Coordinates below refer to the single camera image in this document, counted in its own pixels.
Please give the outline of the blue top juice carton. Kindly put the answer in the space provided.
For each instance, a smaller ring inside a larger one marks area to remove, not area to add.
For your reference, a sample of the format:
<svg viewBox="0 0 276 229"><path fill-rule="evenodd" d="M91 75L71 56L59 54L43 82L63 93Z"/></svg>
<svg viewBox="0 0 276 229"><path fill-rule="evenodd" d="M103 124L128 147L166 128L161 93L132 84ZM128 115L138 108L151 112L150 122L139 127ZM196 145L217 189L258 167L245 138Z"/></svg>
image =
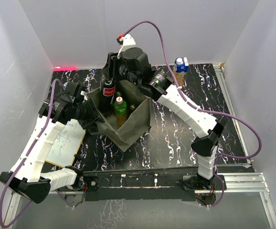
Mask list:
<svg viewBox="0 0 276 229"><path fill-rule="evenodd" d="M185 76L188 72L188 69L189 63L187 57L179 57L175 59L173 73L179 86L184 85Z"/></svg>

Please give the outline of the grey canvas bag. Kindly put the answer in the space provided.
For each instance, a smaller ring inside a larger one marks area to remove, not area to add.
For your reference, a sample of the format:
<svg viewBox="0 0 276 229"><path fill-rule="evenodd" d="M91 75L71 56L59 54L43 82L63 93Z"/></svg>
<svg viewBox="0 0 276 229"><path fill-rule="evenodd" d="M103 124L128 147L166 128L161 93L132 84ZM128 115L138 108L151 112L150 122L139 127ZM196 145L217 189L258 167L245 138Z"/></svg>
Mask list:
<svg viewBox="0 0 276 229"><path fill-rule="evenodd" d="M150 128L151 99L126 80L117 83L117 91L122 93L122 98L128 106L134 104L136 109L122 126L117 124L113 109L107 114L99 113L102 120L88 127L87 132L92 135L107 136L121 151L125 152Z"/></svg>

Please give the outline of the cola bottle red cap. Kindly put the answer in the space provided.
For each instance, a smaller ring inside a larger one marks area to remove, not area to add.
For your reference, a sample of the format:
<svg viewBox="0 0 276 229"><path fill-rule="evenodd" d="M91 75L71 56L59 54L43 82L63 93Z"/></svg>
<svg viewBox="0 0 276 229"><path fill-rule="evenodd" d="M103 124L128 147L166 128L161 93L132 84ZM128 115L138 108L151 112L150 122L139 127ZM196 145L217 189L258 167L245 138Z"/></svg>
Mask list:
<svg viewBox="0 0 276 229"><path fill-rule="evenodd" d="M105 80L102 83L102 104L110 105L115 95L116 83L114 80Z"/></svg>

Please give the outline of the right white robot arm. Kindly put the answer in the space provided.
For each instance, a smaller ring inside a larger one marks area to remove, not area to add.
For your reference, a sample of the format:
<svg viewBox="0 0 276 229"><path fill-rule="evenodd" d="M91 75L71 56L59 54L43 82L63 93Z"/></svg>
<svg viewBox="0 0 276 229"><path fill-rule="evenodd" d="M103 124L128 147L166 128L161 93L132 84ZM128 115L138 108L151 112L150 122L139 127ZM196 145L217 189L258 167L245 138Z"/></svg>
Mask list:
<svg viewBox="0 0 276 229"><path fill-rule="evenodd" d="M102 74L116 81L127 80L141 93L170 109L193 129L196 138L191 144L198 156L198 172L191 179L193 188L211 189L215 184L216 151L225 126L225 119L201 112L174 84L171 75L155 70L141 48L133 47L121 53L110 52Z"/></svg>

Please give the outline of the green tea bottle white cap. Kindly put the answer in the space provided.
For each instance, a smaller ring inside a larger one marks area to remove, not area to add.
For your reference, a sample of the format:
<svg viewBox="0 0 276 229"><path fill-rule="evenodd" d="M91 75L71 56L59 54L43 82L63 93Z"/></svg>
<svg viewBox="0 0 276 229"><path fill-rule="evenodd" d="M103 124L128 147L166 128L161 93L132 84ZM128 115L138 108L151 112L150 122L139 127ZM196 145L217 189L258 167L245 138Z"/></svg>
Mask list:
<svg viewBox="0 0 276 229"><path fill-rule="evenodd" d="M122 126L127 120L127 103L121 96L116 98L114 103L114 110L116 114L117 124Z"/></svg>

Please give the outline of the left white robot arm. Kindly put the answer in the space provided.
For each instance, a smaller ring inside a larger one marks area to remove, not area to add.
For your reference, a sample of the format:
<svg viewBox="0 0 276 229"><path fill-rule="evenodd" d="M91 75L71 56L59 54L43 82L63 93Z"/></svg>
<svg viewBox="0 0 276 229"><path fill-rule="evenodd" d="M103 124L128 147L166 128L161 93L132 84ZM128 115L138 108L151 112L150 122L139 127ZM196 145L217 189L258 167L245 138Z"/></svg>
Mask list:
<svg viewBox="0 0 276 229"><path fill-rule="evenodd" d="M1 173L0 182L34 203L62 187L81 189L84 179L70 165L85 130L99 119L87 88L68 82L64 91L43 102L27 146L15 165Z"/></svg>

